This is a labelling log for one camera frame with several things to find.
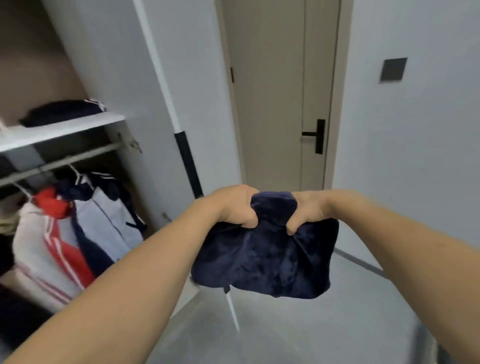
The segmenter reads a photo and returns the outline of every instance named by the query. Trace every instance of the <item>person's left arm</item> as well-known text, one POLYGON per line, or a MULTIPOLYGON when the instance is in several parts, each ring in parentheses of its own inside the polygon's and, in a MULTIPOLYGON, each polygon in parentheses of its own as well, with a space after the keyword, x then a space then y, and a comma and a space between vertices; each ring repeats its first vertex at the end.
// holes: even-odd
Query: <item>person's left arm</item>
POLYGON ((112 265, 6 361, 143 363, 164 330, 203 241, 218 221, 254 228, 258 191, 246 185, 196 200, 178 219, 112 265))

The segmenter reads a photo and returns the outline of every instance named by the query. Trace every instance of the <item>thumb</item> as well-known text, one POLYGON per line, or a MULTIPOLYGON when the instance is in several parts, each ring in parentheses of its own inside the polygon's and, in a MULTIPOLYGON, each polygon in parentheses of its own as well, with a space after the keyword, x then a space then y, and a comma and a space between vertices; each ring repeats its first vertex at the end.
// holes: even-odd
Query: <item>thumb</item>
POLYGON ((258 217, 253 208, 248 207, 245 212, 245 222, 242 224, 243 228, 253 229, 258 225, 258 217))
POLYGON ((293 235, 297 232, 297 229, 301 224, 305 222, 305 218, 296 210, 287 222, 287 234, 293 235))

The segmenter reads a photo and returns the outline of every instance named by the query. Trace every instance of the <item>person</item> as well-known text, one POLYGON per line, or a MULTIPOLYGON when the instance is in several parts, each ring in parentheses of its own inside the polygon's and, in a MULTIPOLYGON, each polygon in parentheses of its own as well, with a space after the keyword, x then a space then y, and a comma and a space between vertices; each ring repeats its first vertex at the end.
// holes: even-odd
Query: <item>person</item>
MULTIPOLYGON (((258 221, 250 200, 257 192, 239 185, 195 200, 47 321, 5 363, 145 362, 207 233, 218 221, 254 228, 258 221)), ((307 221, 345 222, 437 340, 463 363, 480 363, 478 251, 354 191, 292 194, 298 207, 287 223, 288 234, 307 221)))

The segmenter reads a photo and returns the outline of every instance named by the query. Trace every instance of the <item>forearm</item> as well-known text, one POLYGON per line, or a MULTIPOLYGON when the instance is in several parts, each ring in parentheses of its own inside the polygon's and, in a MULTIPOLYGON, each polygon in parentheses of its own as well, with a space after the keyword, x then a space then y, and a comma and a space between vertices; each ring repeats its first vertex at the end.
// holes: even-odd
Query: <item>forearm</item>
POLYGON ((479 252, 355 193, 334 205, 434 336, 465 363, 480 362, 479 252))
POLYGON ((218 211, 195 202, 110 267, 6 363, 143 363, 218 211))

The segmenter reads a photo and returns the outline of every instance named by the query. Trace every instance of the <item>beige door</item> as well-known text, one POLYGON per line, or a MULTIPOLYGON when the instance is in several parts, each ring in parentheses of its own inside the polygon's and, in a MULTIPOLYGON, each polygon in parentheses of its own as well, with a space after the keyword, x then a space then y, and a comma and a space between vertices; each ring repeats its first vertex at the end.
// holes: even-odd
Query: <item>beige door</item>
POLYGON ((322 189, 339 0, 223 0, 222 8, 246 182, 322 189), (301 136, 323 124, 325 138, 301 136))

